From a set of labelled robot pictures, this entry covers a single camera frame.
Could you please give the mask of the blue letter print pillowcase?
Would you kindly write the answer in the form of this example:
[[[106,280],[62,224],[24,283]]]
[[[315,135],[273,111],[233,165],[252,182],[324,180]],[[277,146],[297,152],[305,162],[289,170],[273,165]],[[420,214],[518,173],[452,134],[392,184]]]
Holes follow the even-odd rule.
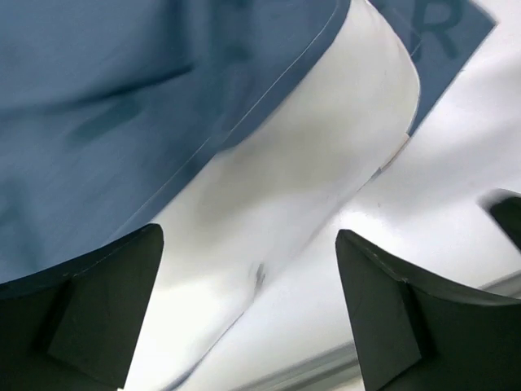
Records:
[[[405,45],[425,116],[493,29],[469,1],[4,1],[1,279],[151,220],[339,39]]]

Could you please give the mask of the white pillow yellow edge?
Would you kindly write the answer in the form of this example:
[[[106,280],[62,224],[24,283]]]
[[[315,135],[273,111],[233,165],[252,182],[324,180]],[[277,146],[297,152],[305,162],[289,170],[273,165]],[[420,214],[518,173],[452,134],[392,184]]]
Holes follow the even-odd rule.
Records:
[[[157,216],[164,252],[125,384],[178,386],[331,214],[394,154],[416,68],[367,1],[262,126]]]

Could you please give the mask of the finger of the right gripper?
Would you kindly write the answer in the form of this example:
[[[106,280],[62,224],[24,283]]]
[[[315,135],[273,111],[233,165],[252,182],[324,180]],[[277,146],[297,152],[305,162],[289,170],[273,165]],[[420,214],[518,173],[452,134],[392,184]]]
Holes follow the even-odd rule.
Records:
[[[479,205],[520,251],[520,194],[506,189],[494,189],[479,199]]]

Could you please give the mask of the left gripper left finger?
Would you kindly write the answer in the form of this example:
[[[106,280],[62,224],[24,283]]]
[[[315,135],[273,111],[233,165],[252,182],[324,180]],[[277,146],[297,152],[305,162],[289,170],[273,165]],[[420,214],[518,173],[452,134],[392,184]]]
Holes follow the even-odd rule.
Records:
[[[1,286],[3,390],[118,390],[129,374],[164,248],[150,223]]]

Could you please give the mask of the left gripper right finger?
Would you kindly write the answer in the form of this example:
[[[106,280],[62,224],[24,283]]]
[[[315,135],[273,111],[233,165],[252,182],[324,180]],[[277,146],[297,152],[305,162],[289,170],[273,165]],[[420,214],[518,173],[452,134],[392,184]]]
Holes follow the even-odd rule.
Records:
[[[409,367],[380,390],[517,390],[520,302],[396,257],[350,230],[335,241],[354,341]]]

